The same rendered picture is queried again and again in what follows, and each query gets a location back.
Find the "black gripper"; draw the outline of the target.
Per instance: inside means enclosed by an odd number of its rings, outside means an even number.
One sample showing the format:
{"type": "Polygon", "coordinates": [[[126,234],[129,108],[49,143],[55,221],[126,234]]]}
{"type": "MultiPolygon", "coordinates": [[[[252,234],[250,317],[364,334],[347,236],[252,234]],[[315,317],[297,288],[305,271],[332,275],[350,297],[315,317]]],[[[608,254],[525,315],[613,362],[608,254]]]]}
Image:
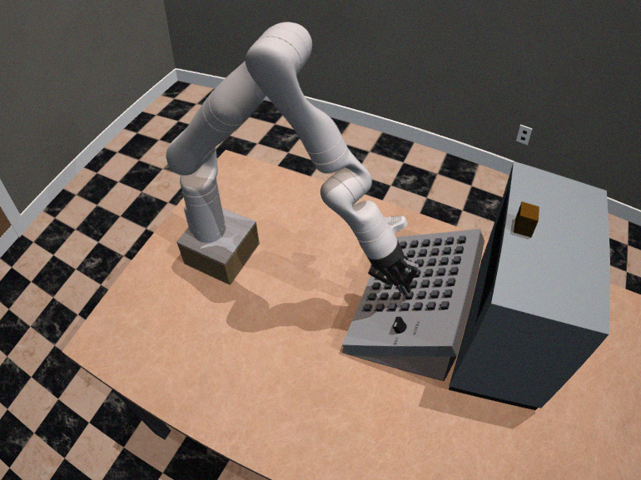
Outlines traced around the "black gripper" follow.
{"type": "Polygon", "coordinates": [[[371,267],[368,272],[369,275],[375,277],[376,279],[382,281],[387,285],[393,284],[403,295],[410,294],[410,283],[415,277],[420,262],[410,262],[408,258],[403,254],[398,240],[395,249],[389,255],[378,260],[372,260],[369,258],[368,260],[371,263],[371,267]],[[405,273],[406,266],[408,267],[409,275],[405,273]],[[384,278],[383,275],[385,275],[387,279],[384,278]]]}

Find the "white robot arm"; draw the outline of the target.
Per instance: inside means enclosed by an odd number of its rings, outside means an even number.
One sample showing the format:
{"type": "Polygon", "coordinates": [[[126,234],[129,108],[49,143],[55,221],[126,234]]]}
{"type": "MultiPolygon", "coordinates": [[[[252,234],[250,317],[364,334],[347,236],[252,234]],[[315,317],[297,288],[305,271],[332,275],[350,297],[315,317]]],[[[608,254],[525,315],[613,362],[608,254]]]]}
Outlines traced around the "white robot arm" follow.
{"type": "Polygon", "coordinates": [[[395,232],[407,226],[406,218],[384,217],[370,200],[354,205],[371,188],[371,175],[350,152],[333,120],[301,91],[296,76],[311,50],[311,35],[301,25],[282,22],[268,28],[248,50],[246,62],[214,89],[167,147],[167,164],[181,175],[190,233],[200,242],[217,241],[226,231],[216,181],[216,146],[267,96],[295,130],[316,169],[335,172],[321,186],[321,199],[349,225],[365,255],[378,260],[395,249],[395,232]]]}

